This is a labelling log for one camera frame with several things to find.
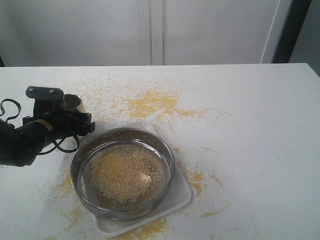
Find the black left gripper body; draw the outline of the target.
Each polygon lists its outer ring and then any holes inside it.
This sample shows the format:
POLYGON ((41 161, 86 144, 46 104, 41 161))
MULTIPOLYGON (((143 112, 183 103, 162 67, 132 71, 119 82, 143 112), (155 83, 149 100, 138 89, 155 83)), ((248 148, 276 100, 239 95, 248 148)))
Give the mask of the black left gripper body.
POLYGON ((33 116, 22 119, 23 140, 60 140, 72 135, 60 98, 36 98, 33 116))

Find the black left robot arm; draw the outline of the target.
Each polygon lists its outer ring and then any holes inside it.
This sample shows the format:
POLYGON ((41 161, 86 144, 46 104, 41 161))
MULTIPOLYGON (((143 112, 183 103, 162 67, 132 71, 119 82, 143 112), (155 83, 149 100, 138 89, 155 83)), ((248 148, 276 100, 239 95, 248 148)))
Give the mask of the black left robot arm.
POLYGON ((72 137, 79 145, 80 137, 95 131, 92 115, 78 95, 65 94, 60 88, 32 85, 25 94, 34 100, 33 115, 24 117, 18 128, 9 122, 17 115, 0 122, 1 165, 29 166, 37 156, 54 150, 74 153, 77 148, 64 149, 63 141, 72 137))

